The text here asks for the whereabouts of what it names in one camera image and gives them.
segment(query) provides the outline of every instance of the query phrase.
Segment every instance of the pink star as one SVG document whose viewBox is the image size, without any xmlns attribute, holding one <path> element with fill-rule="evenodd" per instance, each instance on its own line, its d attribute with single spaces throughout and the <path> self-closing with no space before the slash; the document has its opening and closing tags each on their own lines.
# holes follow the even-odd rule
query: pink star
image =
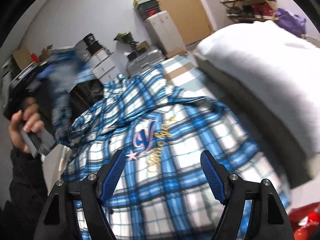
<svg viewBox="0 0 320 240">
<path fill-rule="evenodd" d="M 132 161 L 132 160 L 137 160 L 137 157 L 136 157 L 137 153 L 134 153 L 132 150 L 130 150 L 130 154 L 126 155 L 128 156 L 128 161 Z"/>
</svg>

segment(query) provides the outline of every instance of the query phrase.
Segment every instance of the person's hand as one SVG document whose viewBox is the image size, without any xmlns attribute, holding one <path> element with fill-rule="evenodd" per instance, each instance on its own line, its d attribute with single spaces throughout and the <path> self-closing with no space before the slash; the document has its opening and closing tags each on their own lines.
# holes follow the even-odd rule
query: person's hand
<svg viewBox="0 0 320 240">
<path fill-rule="evenodd" d="M 44 127 L 44 123 L 40 120 L 40 115 L 38 114 L 38 105 L 36 104 L 35 99 L 28 98 L 26 99 L 26 103 L 28 107 L 24 112 L 20 110 L 12 115 L 9 125 L 9 134 L 14 147 L 23 152 L 30 153 L 28 146 L 23 141 L 18 131 L 18 123 L 22 120 L 26 122 L 23 126 L 23 130 L 26 133 L 29 133 L 30 131 L 34 133 L 40 132 Z"/>
</svg>

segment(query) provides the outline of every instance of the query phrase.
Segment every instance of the wooden shelf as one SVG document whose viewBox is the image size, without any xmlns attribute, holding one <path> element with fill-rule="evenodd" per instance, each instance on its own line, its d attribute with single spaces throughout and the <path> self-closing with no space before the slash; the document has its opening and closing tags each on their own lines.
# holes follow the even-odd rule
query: wooden shelf
<svg viewBox="0 0 320 240">
<path fill-rule="evenodd" d="M 236 2 L 266 2 L 266 0 L 235 0 L 235 1 L 230 1 L 230 2 L 223 2 L 222 4 L 228 4 L 228 3 L 236 3 Z"/>
<path fill-rule="evenodd" d="M 238 16 L 228 16 L 230 20 L 247 20 L 247 21 L 259 21 L 259 22 L 265 22 L 266 19 L 257 19 L 257 18 L 247 18 L 247 17 L 238 17 Z"/>
</svg>

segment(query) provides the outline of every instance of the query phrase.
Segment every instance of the white wall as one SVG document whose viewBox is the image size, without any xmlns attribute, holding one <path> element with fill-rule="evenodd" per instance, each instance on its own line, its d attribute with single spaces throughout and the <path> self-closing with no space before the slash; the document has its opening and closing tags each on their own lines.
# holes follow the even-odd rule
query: white wall
<svg viewBox="0 0 320 240">
<path fill-rule="evenodd" d="M 233 22 L 226 16 L 226 7 L 219 0 L 201 0 L 214 31 L 224 28 Z"/>
<path fill-rule="evenodd" d="M 303 18 L 306 18 L 306 33 L 320 39 L 320 33 L 317 28 L 313 25 L 309 17 L 304 13 L 304 11 L 295 3 L 293 0 L 277 0 L 277 7 L 284 8 L 297 14 Z"/>
<path fill-rule="evenodd" d="M 47 0 L 36 0 L 20 17 L 0 49 L 0 66 L 16 51 L 31 21 Z"/>
<path fill-rule="evenodd" d="M 126 74 L 130 47 L 113 41 L 118 33 L 131 31 L 136 41 L 150 42 L 133 0 L 48 0 L 28 28 L 21 44 L 40 54 L 47 45 L 74 46 L 88 33 L 115 52 L 115 63 Z"/>
</svg>

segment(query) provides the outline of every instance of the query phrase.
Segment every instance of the metal bolt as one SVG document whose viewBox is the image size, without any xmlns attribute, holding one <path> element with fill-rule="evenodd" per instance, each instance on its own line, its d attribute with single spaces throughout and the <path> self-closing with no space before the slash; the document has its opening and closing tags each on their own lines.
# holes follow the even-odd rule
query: metal bolt
<svg viewBox="0 0 320 240">
<path fill-rule="evenodd" d="M 269 186 L 271 184 L 271 182 L 268 179 L 264 179 L 263 180 L 263 184 L 266 185 L 266 186 Z"/>
<path fill-rule="evenodd" d="M 230 179 L 237 180 L 237 179 L 239 179 L 239 176 L 237 174 L 231 174 Z"/>
<path fill-rule="evenodd" d="M 91 173 L 91 174 L 88 176 L 88 180 L 95 180 L 95 179 L 96 179 L 96 177 L 97 177 L 97 175 L 96 175 L 96 174 Z"/>
<path fill-rule="evenodd" d="M 62 184 L 63 184 L 63 179 L 57 180 L 57 182 L 56 182 L 57 186 L 61 186 Z"/>
</svg>

